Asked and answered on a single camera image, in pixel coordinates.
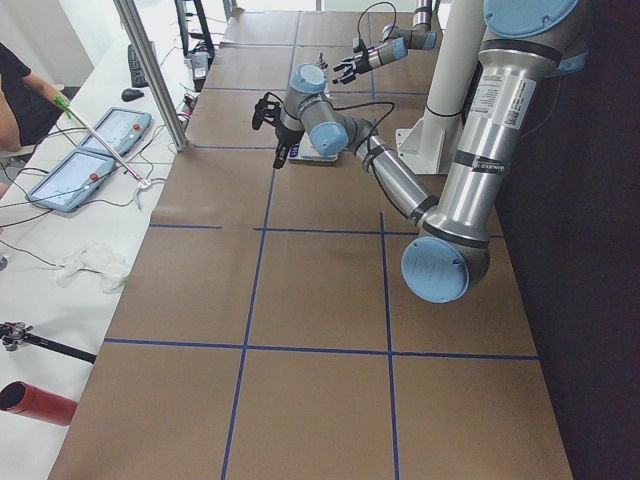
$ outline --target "blue joint cap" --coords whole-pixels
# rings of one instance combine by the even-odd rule
[[[322,122],[309,132],[309,140],[323,157],[333,157],[347,147],[349,137],[337,122]]]
[[[400,60],[407,56],[407,46],[404,44],[404,39],[396,38],[393,41],[393,59]]]
[[[451,302],[469,289],[464,257],[440,238],[416,238],[402,255],[401,269],[411,291],[428,302]]]
[[[289,86],[300,93],[315,95],[324,91],[327,77],[316,65],[298,65],[289,79]]]
[[[563,58],[560,60],[560,65],[558,65],[556,71],[550,73],[547,77],[560,77],[562,75],[569,75],[583,70],[587,64],[588,56],[589,52],[586,52],[574,57]]]
[[[424,42],[423,50],[433,50],[436,48],[436,42],[438,41],[438,34],[436,32],[429,32],[427,41]]]
[[[487,27],[501,37],[525,38],[552,29],[578,5],[579,0],[485,0]]]

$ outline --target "screen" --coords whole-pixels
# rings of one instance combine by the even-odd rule
[[[140,114],[123,110],[113,110],[107,118],[96,128],[96,132],[104,138],[114,150],[118,151],[123,140],[131,132],[131,126],[140,121]],[[82,144],[83,147],[101,150],[108,153],[107,149],[95,137],[90,137]]]
[[[56,170],[32,193],[33,200],[47,200],[57,205],[69,203],[105,160],[78,152]]]

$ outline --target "white desk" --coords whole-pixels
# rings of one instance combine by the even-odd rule
[[[156,43],[159,61],[171,51],[162,70],[172,100],[178,105],[185,93],[180,83],[191,87],[192,82],[184,67],[181,51],[171,50],[174,38],[169,35],[169,38],[149,36]],[[128,155],[131,157],[147,143],[163,120],[149,88],[144,89],[145,96],[141,99],[130,103],[120,100],[121,91],[130,86],[126,60],[128,43],[123,33],[74,98],[72,106],[91,124],[95,124],[112,106],[150,112],[153,123],[143,140]],[[60,128],[78,126],[65,117],[61,117],[58,125]],[[84,133],[72,137],[79,141]],[[28,166],[49,171],[72,149],[64,136],[49,138],[38,148]],[[174,154],[171,139],[163,129],[144,153],[154,165],[152,178],[167,177]],[[142,176],[151,169],[140,157],[131,165]],[[107,179],[92,200],[127,203],[135,191],[136,182],[122,170]],[[17,182],[28,190],[40,178],[37,172],[28,171],[19,175]],[[50,213],[32,222],[5,228],[0,239],[54,262],[60,262],[87,244],[100,242],[125,256],[127,263],[132,265],[161,191],[162,184],[157,184],[142,193],[142,210],[138,210],[135,204],[118,208],[93,203],[71,215]],[[23,192],[12,186],[0,206],[23,201]],[[0,225],[33,217],[42,211],[31,205],[0,208]],[[76,274],[67,287],[62,287],[54,280],[54,269],[35,258],[2,244],[0,254],[9,260],[8,267],[0,272],[0,322],[24,322],[34,326],[35,335],[97,353],[122,289],[103,293],[99,276],[87,272]],[[32,345],[24,345],[12,353],[0,351],[0,365],[0,388],[22,380],[75,400],[80,399],[91,371],[89,363]],[[4,412],[0,412],[0,430],[3,480],[46,478],[67,432],[65,427]]]

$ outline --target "computer mouse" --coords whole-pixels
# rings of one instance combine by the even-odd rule
[[[130,102],[140,97],[144,97],[144,92],[137,88],[125,88],[122,91],[122,95],[120,95],[120,98],[122,98],[122,101],[124,102]]]

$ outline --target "table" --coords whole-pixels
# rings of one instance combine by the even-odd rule
[[[293,66],[348,55],[357,19],[230,22],[52,480],[571,478],[497,218],[483,282],[427,304],[399,272],[415,231],[358,162],[275,172],[273,132],[251,130]],[[389,138],[435,55],[332,99],[393,99]]]

